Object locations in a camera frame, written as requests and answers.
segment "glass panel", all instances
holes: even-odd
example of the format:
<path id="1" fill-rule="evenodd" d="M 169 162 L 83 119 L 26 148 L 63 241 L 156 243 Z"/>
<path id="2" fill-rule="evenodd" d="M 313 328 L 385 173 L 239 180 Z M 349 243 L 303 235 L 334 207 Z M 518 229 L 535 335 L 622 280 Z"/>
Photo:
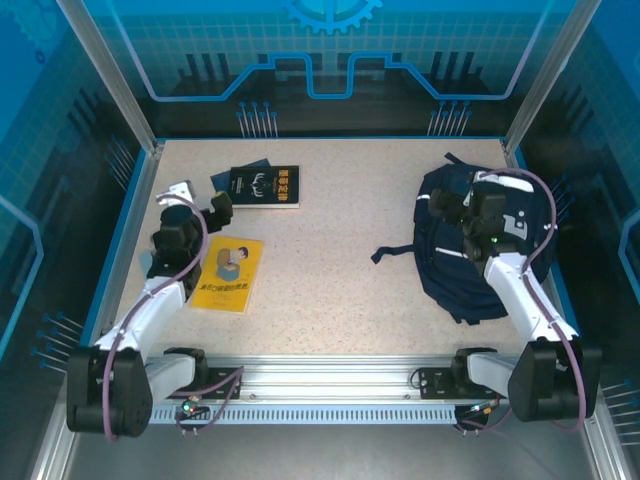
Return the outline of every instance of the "glass panel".
<path id="1" fill-rule="evenodd" d="M 140 146 L 53 0 L 0 8 L 0 463 L 28 478 Z"/>
<path id="2" fill-rule="evenodd" d="M 639 52 L 640 4 L 603 0 L 521 145 L 556 187 L 560 269 L 583 336 L 603 348 L 603 386 L 639 380 Z M 621 433 L 637 430 L 627 409 Z"/>
<path id="3" fill-rule="evenodd" d="M 504 135 L 574 0 L 89 0 L 158 136 Z"/>

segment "white robotic arm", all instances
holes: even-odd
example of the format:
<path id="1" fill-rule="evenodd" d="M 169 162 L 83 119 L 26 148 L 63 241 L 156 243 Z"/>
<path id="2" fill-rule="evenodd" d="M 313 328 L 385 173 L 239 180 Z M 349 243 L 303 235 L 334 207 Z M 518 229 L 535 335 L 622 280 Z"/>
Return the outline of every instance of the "white robotic arm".
<path id="1" fill-rule="evenodd" d="M 160 202 L 167 208 L 152 237 L 153 263 L 138 300 L 94 346 L 79 347 L 69 358 L 67 425 L 72 431 L 136 437 L 146 428 L 153 405 L 184 387 L 199 389 L 208 383 L 201 350 L 176 348 L 153 363 L 147 359 L 173 314 L 196 288 L 208 233 L 228 225 L 233 210 L 224 194 L 211 200 L 213 212 L 194 213 L 189 182 L 172 186 L 169 195 L 191 207 L 178 200 Z"/>
<path id="2" fill-rule="evenodd" d="M 506 192 L 517 189 L 533 195 L 534 188 L 526 180 L 499 173 L 503 172 L 477 172 L 464 197 L 436 189 L 429 200 L 432 215 L 462 229 L 464 257 L 498 294 L 524 347 L 517 361 L 490 348 L 459 350 L 452 363 L 456 387 L 492 389 L 509 399 L 522 421 L 580 418 L 578 407 L 585 403 L 589 416 L 595 406 L 600 350 L 582 344 L 531 269 L 522 271 L 527 258 L 518 252 L 522 247 L 505 218 Z M 530 172 L 521 173 L 541 183 Z M 553 202 L 548 189 L 545 192 Z"/>
<path id="3" fill-rule="evenodd" d="M 492 257 L 487 261 L 484 278 L 500 297 L 522 339 L 523 347 L 530 341 L 540 339 L 560 342 L 557 333 L 524 285 L 521 270 L 525 260 L 524 255 L 516 252 L 502 253 Z M 577 338 L 578 333 L 560 316 L 538 283 L 531 268 L 528 269 L 527 275 L 538 298 L 551 313 L 553 321 L 562 330 L 565 338 Z M 471 381 L 489 387 L 504 397 L 509 396 L 509 379 L 516 366 L 513 357 L 504 357 L 493 352 L 481 352 L 470 355 L 467 362 Z"/>

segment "wire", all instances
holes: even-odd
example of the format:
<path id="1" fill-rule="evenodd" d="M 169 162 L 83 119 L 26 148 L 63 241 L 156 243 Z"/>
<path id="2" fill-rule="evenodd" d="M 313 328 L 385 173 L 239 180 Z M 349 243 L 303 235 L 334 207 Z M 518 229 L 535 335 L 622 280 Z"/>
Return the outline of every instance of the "wire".
<path id="1" fill-rule="evenodd" d="M 235 389 L 237 388 L 237 386 L 240 384 L 240 377 L 242 375 L 242 372 L 244 372 L 244 367 L 240 367 L 238 368 L 235 372 L 233 372 L 231 375 L 229 375 L 227 378 L 225 378 L 223 380 L 224 383 L 222 383 L 223 385 L 228 383 L 231 379 L 233 379 L 233 385 L 231 385 L 231 388 L 229 389 L 229 391 L 227 392 L 227 396 L 224 399 L 224 402 L 222 403 L 222 405 L 220 406 L 220 408 L 218 409 L 218 411 L 216 412 L 216 414 L 213 416 L 213 418 L 211 420 L 209 420 L 209 423 L 207 423 L 206 425 L 203 425 L 202 427 L 194 427 L 194 434 L 196 431 L 200 432 L 202 430 L 206 430 L 207 428 L 211 428 L 213 427 L 218 420 L 220 420 L 220 417 L 222 416 L 222 414 L 224 413 L 224 410 L 227 408 L 227 405 L 229 405 L 229 401 L 231 400 L 231 397 L 233 396 L 233 392 L 235 391 Z M 179 428 L 180 430 L 182 430 L 183 434 L 186 433 L 187 430 L 185 430 L 185 428 L 182 426 L 182 424 L 180 423 L 180 414 L 176 415 L 176 427 Z"/>
<path id="2" fill-rule="evenodd" d="M 506 414 L 504 417 L 502 417 L 499 422 L 502 422 L 505 418 L 507 418 L 509 415 Z M 487 433 L 487 432 L 491 432 L 494 433 L 495 435 L 499 435 L 502 438 L 505 438 L 513 443 L 515 443 L 516 445 L 518 445 L 522 450 L 524 450 L 526 453 L 529 454 L 529 456 L 533 459 L 534 462 L 536 462 L 538 464 L 538 466 L 540 468 L 542 468 L 545 472 L 547 472 L 549 475 L 551 475 L 553 478 L 557 478 L 560 479 L 562 477 L 560 477 L 560 475 L 558 475 L 556 472 L 554 472 L 553 470 L 551 470 L 549 467 L 547 467 L 544 462 L 542 460 L 540 460 L 540 458 L 533 453 L 532 450 L 529 449 L 529 447 L 527 447 L 523 442 L 521 442 L 520 440 L 518 440 L 516 437 L 513 437 L 511 435 L 507 435 L 506 433 L 503 432 L 498 432 L 495 430 L 491 430 L 492 427 L 489 428 L 485 428 L 484 425 L 482 425 L 481 423 L 478 422 L 474 422 L 472 420 L 463 420 L 462 423 L 466 423 L 467 425 L 471 425 L 474 427 L 478 428 L 478 432 L 482 432 L 482 433 Z"/>
<path id="3" fill-rule="evenodd" d="M 549 245 L 549 242 L 551 241 L 551 239 L 553 238 L 553 234 L 555 233 L 555 229 L 557 225 L 557 218 L 556 218 L 557 212 L 556 212 L 556 203 L 555 203 L 555 200 L 553 199 L 553 193 L 551 193 L 551 190 L 549 190 L 549 187 L 547 186 L 547 184 L 544 183 L 544 181 L 539 176 L 537 176 L 535 173 L 531 173 L 530 171 L 524 170 L 522 168 L 500 168 L 498 170 L 491 170 L 489 172 L 482 173 L 480 174 L 480 176 L 484 177 L 486 175 L 490 175 L 490 174 L 496 175 L 499 173 L 519 173 L 521 175 L 524 175 L 526 177 L 533 179 L 535 182 L 537 182 L 540 185 L 540 187 L 542 187 L 542 190 L 547 195 L 547 199 L 549 200 L 549 207 L 551 209 L 551 225 L 549 227 L 549 231 L 547 232 L 547 236 L 545 237 L 543 242 L 538 246 L 538 248 L 536 248 L 533 251 L 533 253 L 531 253 L 531 255 L 527 257 L 527 259 L 522 264 L 522 268 L 521 268 L 522 281 L 524 282 L 524 286 L 527 289 L 527 292 L 529 292 L 529 295 L 531 295 L 531 298 L 533 298 L 533 301 L 535 302 L 536 306 L 540 309 L 544 317 L 547 319 L 547 321 L 549 322 L 549 325 L 551 326 L 551 328 L 553 328 L 553 331 L 556 333 L 556 335 L 560 339 L 560 342 L 562 342 L 562 346 L 567 352 L 567 357 L 569 358 L 571 370 L 573 371 L 573 376 L 576 381 L 576 389 L 578 391 L 578 419 L 576 420 L 575 425 L 573 427 L 565 427 L 563 425 L 559 425 L 556 422 L 552 422 L 552 423 L 556 425 L 558 428 L 562 430 L 566 430 L 567 432 L 577 432 L 582 427 L 582 424 L 584 423 L 584 420 L 587 416 L 587 398 L 586 398 L 586 392 L 584 388 L 584 382 L 582 381 L 582 373 L 580 371 L 580 365 L 578 363 L 578 359 L 576 358 L 576 354 L 573 351 L 573 348 L 571 348 L 571 345 L 569 344 L 569 340 L 567 339 L 567 336 L 564 334 L 562 329 L 558 326 L 558 324 L 552 317 L 551 313 L 545 306 L 542 299 L 538 297 L 537 292 L 535 291 L 535 289 L 533 288 L 533 285 L 529 280 L 528 269 L 529 269 L 529 266 L 531 265 L 531 262 L 533 262 L 538 257 L 538 255 L 540 255 L 540 253 L 542 253 L 542 251 L 547 247 L 547 245 Z"/>
<path id="4" fill-rule="evenodd" d="M 414 370 L 414 372 L 411 374 L 411 376 L 409 377 L 409 385 L 411 385 L 413 388 L 415 388 L 416 390 L 420 390 L 420 385 L 418 385 L 417 387 L 413 384 L 413 377 L 415 377 L 416 373 L 418 373 L 420 371 L 419 368 L 417 368 L 416 370 Z"/>
<path id="5" fill-rule="evenodd" d="M 157 197 L 158 201 L 169 200 L 169 199 L 177 200 L 180 203 L 189 207 L 193 212 L 193 214 L 196 216 L 196 218 L 200 221 L 200 227 L 202 229 L 202 244 L 200 245 L 200 251 L 195 256 L 195 258 L 189 263 L 189 265 L 187 265 L 183 270 L 181 270 L 175 276 L 171 277 L 166 282 L 163 282 L 162 284 L 160 284 L 159 286 L 151 290 L 144 297 L 141 297 L 140 300 L 138 300 L 135 303 L 135 305 L 131 308 L 131 310 L 129 310 L 127 315 L 124 317 L 124 320 L 122 321 L 122 325 L 120 326 L 120 329 L 118 330 L 118 333 L 115 339 L 113 340 L 113 344 L 111 345 L 111 349 L 109 350 L 109 355 L 107 355 L 107 361 L 104 366 L 104 374 L 102 376 L 102 425 L 104 427 L 104 434 L 107 437 L 107 440 L 109 442 L 115 442 L 118 438 L 113 434 L 113 429 L 111 428 L 111 419 L 109 415 L 110 413 L 109 387 L 111 384 L 111 375 L 113 373 L 113 362 L 115 360 L 118 346 L 120 345 L 120 342 L 122 341 L 124 334 L 127 331 L 127 327 L 129 326 L 129 323 L 131 323 L 131 320 L 135 317 L 136 313 L 138 313 L 138 311 L 144 306 L 145 303 L 147 303 L 149 299 L 153 298 L 154 296 L 156 296 L 158 293 L 160 293 L 162 290 L 169 287 L 170 285 L 173 285 L 174 283 L 180 281 L 187 273 L 191 271 L 191 269 L 193 269 L 193 267 L 195 267 L 202 260 L 202 258 L 204 258 L 205 253 L 207 251 L 207 224 L 204 220 L 204 217 L 202 216 L 202 213 L 200 213 L 200 210 L 198 210 L 198 207 L 196 207 L 190 201 L 185 200 L 184 198 L 179 197 L 178 195 L 174 195 L 172 193 L 166 193 Z"/>
<path id="6" fill-rule="evenodd" d="M 493 432 L 493 431 L 497 430 L 502 425 L 504 425 L 504 423 L 509 419 L 509 417 L 511 416 L 512 413 L 513 413 L 513 409 L 511 407 L 509 407 L 507 409 L 507 411 L 505 412 L 505 414 L 502 415 L 502 417 L 500 417 L 500 419 L 497 422 L 495 422 L 494 424 L 492 424 L 491 426 L 488 426 L 488 427 L 486 425 L 483 425 L 482 429 L 485 432 Z M 461 420 L 462 423 L 465 423 L 465 422 L 468 423 L 470 421 L 471 420 Z"/>

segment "black book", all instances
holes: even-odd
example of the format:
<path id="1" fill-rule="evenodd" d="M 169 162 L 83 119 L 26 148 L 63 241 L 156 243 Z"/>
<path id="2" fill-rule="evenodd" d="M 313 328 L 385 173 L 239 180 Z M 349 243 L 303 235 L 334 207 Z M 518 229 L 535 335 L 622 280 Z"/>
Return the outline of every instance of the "black book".
<path id="1" fill-rule="evenodd" d="M 232 168 L 228 193 L 234 208 L 298 208 L 300 167 Z"/>
<path id="2" fill-rule="evenodd" d="M 269 167 L 269 160 L 263 158 L 262 160 L 258 160 L 257 162 L 249 163 L 244 166 L 247 167 Z M 216 192 L 226 192 L 229 190 L 229 182 L 231 181 L 231 171 L 227 170 L 226 172 L 216 173 L 211 177 L 211 183 L 213 183 L 213 188 Z"/>

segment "yellow book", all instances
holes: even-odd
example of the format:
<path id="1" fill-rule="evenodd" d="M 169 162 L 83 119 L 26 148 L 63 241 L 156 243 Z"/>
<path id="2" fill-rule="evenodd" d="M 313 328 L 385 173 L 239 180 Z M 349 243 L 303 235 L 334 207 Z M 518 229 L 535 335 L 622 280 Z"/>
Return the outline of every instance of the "yellow book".
<path id="1" fill-rule="evenodd" d="M 243 313 L 262 245 L 257 240 L 214 236 L 191 306 Z"/>

